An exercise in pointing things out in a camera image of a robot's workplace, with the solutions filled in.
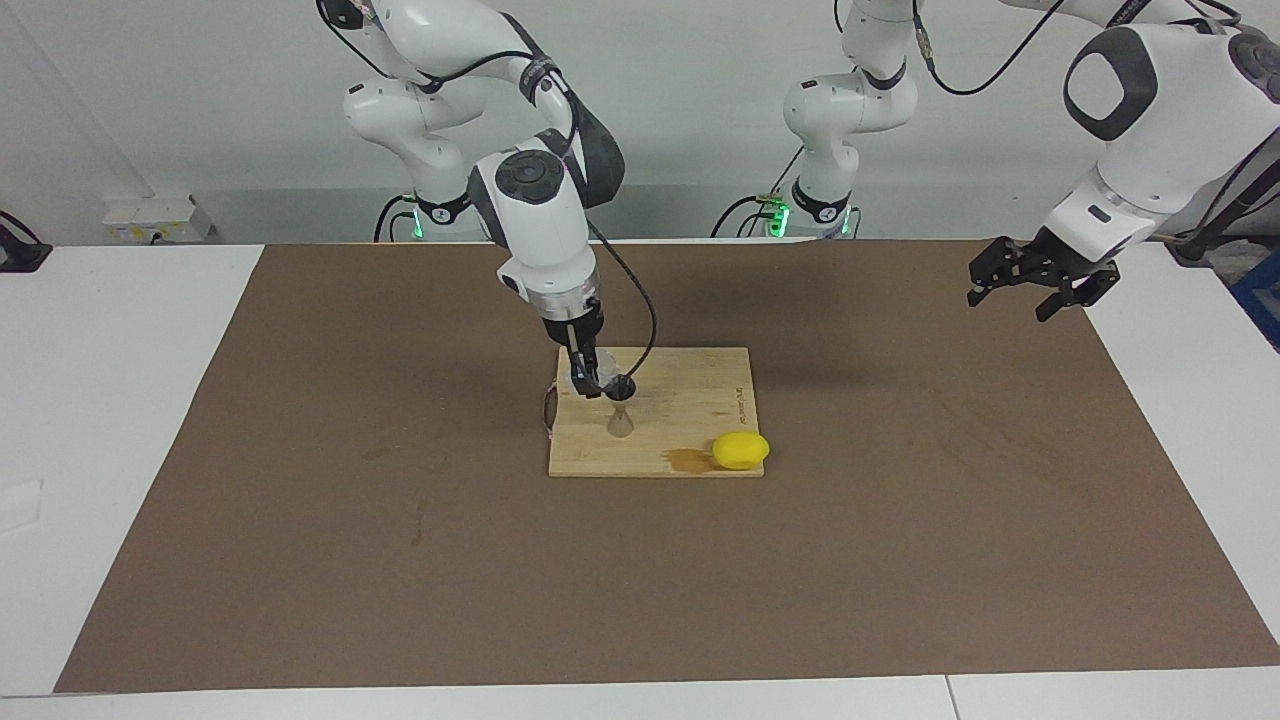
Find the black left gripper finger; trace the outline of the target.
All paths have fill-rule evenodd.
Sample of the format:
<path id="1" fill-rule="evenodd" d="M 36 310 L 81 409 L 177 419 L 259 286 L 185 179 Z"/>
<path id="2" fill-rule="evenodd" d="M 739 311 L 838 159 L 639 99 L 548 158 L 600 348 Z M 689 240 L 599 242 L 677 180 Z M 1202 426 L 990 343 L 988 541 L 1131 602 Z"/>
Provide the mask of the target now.
<path id="1" fill-rule="evenodd" d="M 1115 261 L 1105 263 L 1078 279 L 1073 279 L 1056 266 L 1042 272 L 1042 275 L 1043 278 L 1036 282 L 1050 287 L 1053 292 L 1036 309 L 1036 318 L 1041 323 L 1048 322 L 1065 307 L 1092 307 L 1120 281 Z"/>
<path id="2" fill-rule="evenodd" d="M 993 290 L 1032 282 L 1036 278 L 1037 260 L 1029 247 L 1029 243 L 1011 237 L 991 240 L 968 265 L 972 282 L 966 292 L 968 306 L 977 307 Z"/>

